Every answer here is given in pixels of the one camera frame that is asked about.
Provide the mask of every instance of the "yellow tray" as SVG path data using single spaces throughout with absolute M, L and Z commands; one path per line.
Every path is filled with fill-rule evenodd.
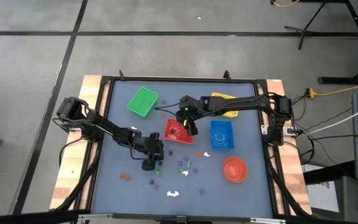
M 225 99 L 233 99 L 233 98 L 236 98 L 234 96 L 229 96 L 229 95 L 225 95 L 225 94 L 221 94 L 221 93 L 212 93 L 212 96 L 221 96 Z M 224 115 L 222 116 L 225 116 L 225 117 L 228 117 L 228 118 L 233 118 L 235 116 L 238 116 L 239 115 L 239 112 L 238 111 L 229 111 L 227 113 L 225 113 Z

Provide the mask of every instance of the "red tray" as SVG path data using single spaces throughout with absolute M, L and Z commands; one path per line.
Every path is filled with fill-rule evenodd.
M 165 127 L 164 139 L 171 141 L 181 142 L 185 144 L 192 144 L 194 136 L 187 135 L 187 131 L 183 126 L 172 118 L 168 118 L 167 126 Z

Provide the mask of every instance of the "wooden board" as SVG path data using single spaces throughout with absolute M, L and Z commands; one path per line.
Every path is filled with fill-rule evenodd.
M 100 88 L 101 75 L 85 75 L 83 84 L 81 86 L 79 98 L 88 102 L 89 107 L 94 109 L 96 100 Z M 275 92 L 280 95 L 284 95 L 284 87 L 281 80 L 267 80 L 267 86 L 269 92 Z M 104 113 L 106 104 L 106 98 L 108 94 L 108 85 L 105 86 L 102 95 L 102 101 L 100 106 L 100 113 Z M 80 138 L 80 132 L 73 132 L 68 135 L 67 142 L 71 142 Z M 291 137 L 284 137 L 284 141 L 290 142 L 296 145 L 295 139 Z M 97 144 L 92 145 L 92 153 L 90 160 L 93 159 L 94 150 Z M 86 141 L 79 141 L 65 149 L 62 159 L 62 166 L 60 167 L 55 190 L 53 192 L 50 208 L 56 208 L 64 199 L 70 194 L 80 178 L 80 172 L 85 158 Z M 302 206 L 302 208 L 311 214 L 311 208 L 308 198 L 308 193 L 303 179 L 301 164 L 298 156 L 298 151 L 295 147 L 284 144 L 279 147 L 282 169 L 285 179 L 285 185 L 291 192 L 295 200 Z M 80 203 L 80 208 L 85 208 L 86 199 L 88 196 L 89 181 L 84 186 L 83 196 Z M 283 214 L 283 203 L 279 188 L 275 185 L 275 194 L 277 198 L 277 205 L 279 213 Z

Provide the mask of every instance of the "yellow cable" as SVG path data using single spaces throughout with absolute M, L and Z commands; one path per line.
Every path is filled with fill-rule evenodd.
M 290 4 L 287 4 L 287 5 L 280 5 L 280 4 L 277 4 L 277 3 L 274 1 L 273 4 L 275 4 L 275 5 L 278 6 L 278 7 L 288 7 L 288 6 L 292 6 L 293 4 L 295 4 L 295 3 L 299 2 L 299 1 L 301 1 L 301 0 L 296 0 L 295 2 L 290 3 Z
M 310 95 L 313 96 L 311 98 L 314 98 L 314 96 L 328 96 L 328 95 L 332 95 L 332 94 L 336 94 L 336 93 L 342 93 L 342 92 L 345 92 L 347 90 L 354 90 L 356 88 L 358 88 L 358 86 L 345 88 L 343 90 L 338 90 L 338 91 L 334 91 L 334 92 L 330 92 L 330 93 L 317 93 L 317 92 L 313 91 L 312 89 L 310 89 Z

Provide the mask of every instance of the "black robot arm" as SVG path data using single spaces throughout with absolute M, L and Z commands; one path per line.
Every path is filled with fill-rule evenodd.
M 155 161 L 163 159 L 163 143 L 159 133 L 151 133 L 149 137 L 142 137 L 142 133 L 131 128 L 121 128 L 102 117 L 97 111 L 89 108 L 86 101 L 75 97 L 65 98 L 57 111 L 62 123 L 58 124 L 63 130 L 69 132 L 73 128 L 82 130 L 82 138 L 98 142 L 105 133 L 109 134 L 120 146 L 135 149 L 147 155 L 142 163 L 143 170 L 154 170 Z
M 194 121 L 205 116 L 219 116 L 228 111 L 261 110 L 267 113 L 271 123 L 267 130 L 267 143 L 283 144 L 285 121 L 292 117 L 291 100 L 286 96 L 266 93 L 260 96 L 225 99 L 220 96 L 202 96 L 196 100 L 190 96 L 180 99 L 177 121 L 187 130 L 188 135 L 198 134 Z

